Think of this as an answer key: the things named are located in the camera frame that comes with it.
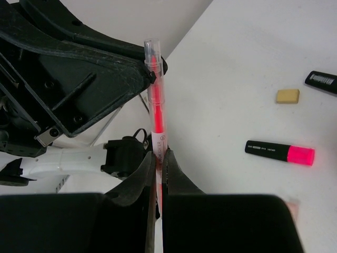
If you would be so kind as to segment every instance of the white table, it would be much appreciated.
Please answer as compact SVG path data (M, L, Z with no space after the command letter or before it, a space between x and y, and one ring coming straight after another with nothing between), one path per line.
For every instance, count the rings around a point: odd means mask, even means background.
M334 0L214 0L168 58L171 149L207 193L271 193L299 202L307 253L337 251L337 98L304 86L337 74ZM276 104L279 89L298 104ZM247 140L316 149L312 167L244 152Z

